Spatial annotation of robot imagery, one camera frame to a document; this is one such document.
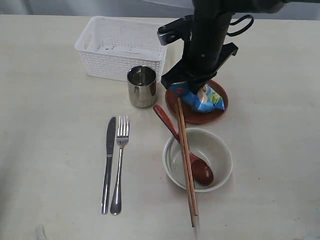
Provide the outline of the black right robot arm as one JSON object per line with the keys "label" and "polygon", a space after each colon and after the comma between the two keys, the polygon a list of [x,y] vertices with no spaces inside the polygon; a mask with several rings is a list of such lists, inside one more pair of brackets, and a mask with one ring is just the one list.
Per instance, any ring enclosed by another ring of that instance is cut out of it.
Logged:
{"label": "black right robot arm", "polygon": [[162,85],[169,89],[186,83],[195,94],[216,76],[230,56],[237,54],[234,43],[224,43],[226,36],[242,34],[253,25],[253,13],[276,13],[286,1],[194,0],[192,3],[192,15],[161,26],[157,36],[163,46],[179,39],[184,43],[181,60],[161,77]]}

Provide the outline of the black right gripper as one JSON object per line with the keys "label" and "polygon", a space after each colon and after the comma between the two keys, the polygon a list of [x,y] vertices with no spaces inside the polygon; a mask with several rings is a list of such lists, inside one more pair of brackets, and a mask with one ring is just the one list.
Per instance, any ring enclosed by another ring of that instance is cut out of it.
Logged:
{"label": "black right gripper", "polygon": [[233,12],[195,7],[191,24],[191,39],[186,53],[167,73],[161,84],[169,89],[173,84],[186,82],[197,94],[230,57],[237,54],[234,43],[224,45]]}

